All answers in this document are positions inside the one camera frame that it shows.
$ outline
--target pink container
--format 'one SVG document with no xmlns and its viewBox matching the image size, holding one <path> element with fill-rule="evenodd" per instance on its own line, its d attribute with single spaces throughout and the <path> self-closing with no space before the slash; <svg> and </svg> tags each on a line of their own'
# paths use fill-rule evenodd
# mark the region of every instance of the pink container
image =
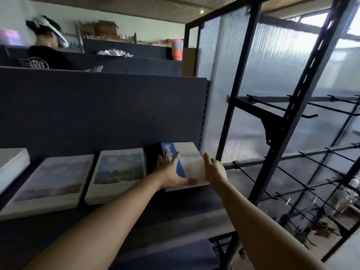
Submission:
<svg viewBox="0 0 360 270">
<path fill-rule="evenodd" d="M 182 39 L 171 40 L 171 54 L 174 60 L 182 60 Z"/>
<path fill-rule="evenodd" d="M 9 29 L 0 29 L 0 44 L 23 46 L 19 32 Z"/>
</svg>

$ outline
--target blue stripe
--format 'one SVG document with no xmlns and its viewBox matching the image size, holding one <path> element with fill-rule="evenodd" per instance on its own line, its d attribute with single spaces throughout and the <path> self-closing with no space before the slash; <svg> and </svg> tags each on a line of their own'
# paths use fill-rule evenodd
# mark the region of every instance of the blue stripe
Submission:
<svg viewBox="0 0 360 270">
<path fill-rule="evenodd" d="M 177 153 L 174 143 L 161 143 L 161 147 L 162 147 L 163 150 L 168 151 L 169 159 L 171 161 L 173 159 L 173 157 L 175 156 L 175 154 Z M 178 176 L 180 176 L 182 178 L 186 178 L 184 169 L 182 168 L 182 165 L 180 163 L 180 159 L 179 159 L 178 164 L 176 166 L 176 173 L 178 174 Z"/>
</svg>

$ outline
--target left hand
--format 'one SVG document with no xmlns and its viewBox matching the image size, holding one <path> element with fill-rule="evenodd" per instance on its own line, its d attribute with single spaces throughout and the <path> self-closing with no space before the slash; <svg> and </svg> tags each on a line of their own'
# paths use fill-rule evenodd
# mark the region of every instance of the left hand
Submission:
<svg viewBox="0 0 360 270">
<path fill-rule="evenodd" d="M 161 157 L 161 155 L 158 156 L 154 174 L 159 177 L 161 189 L 188 184 L 189 181 L 187 178 L 182 178 L 176 173 L 179 157 L 180 153 L 178 152 L 170 162 L 167 151 L 165 151 L 164 157 Z"/>
</svg>

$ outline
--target white notebook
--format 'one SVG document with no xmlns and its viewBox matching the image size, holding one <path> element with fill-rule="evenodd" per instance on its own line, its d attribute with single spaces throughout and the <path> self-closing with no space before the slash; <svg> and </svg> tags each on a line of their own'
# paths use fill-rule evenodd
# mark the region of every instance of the white notebook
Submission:
<svg viewBox="0 0 360 270">
<path fill-rule="evenodd" d="M 0 220 L 76 208 L 93 160 L 93 154 L 45 159 L 0 211 Z"/>
<path fill-rule="evenodd" d="M 177 186 L 166 189 L 166 191 L 176 191 L 209 184 L 205 178 L 204 159 L 193 142 L 161 143 L 161 147 L 163 151 L 168 151 L 170 160 L 177 152 L 180 152 L 180 159 L 176 167 L 178 176 L 188 179 L 193 178 L 198 181 L 196 185 Z"/>
<path fill-rule="evenodd" d="M 85 196 L 87 204 L 102 204 L 146 176 L 144 150 L 105 150 L 100 153 Z"/>
<path fill-rule="evenodd" d="M 25 148 L 0 149 L 0 194 L 29 166 Z"/>
</svg>

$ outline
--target black hair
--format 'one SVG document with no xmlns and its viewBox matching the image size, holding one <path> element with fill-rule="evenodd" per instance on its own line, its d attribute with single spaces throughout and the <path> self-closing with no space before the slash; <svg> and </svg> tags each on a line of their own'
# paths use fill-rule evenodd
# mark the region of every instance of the black hair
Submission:
<svg viewBox="0 0 360 270">
<path fill-rule="evenodd" d="M 53 21 L 52 19 L 42 15 L 42 17 L 44 17 L 45 19 L 47 19 L 47 21 L 53 26 L 55 27 L 59 32 L 61 32 L 61 28 L 59 26 L 59 24 L 55 21 Z M 26 26 L 29 27 L 32 31 L 34 31 L 35 35 L 45 35 L 45 36 L 51 36 L 51 34 L 53 33 L 53 30 L 50 27 L 47 27 L 45 25 L 38 25 L 33 21 L 26 21 Z"/>
</svg>

